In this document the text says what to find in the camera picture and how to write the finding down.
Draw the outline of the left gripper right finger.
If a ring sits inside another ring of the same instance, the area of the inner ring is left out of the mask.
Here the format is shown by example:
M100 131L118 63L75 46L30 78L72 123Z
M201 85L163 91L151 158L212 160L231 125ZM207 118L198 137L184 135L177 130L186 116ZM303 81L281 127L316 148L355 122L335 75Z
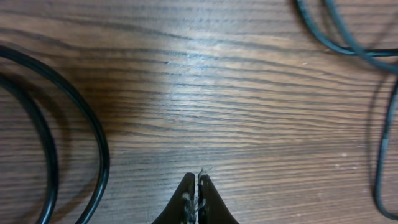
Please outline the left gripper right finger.
M239 224L229 212L209 175L199 177L199 224Z

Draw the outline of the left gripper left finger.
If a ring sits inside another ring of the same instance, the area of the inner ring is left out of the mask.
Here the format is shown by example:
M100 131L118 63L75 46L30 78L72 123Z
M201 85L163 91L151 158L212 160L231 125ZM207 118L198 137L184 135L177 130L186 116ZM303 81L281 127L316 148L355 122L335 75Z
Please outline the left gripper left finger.
M195 223L195 175L186 173L162 213L152 224Z

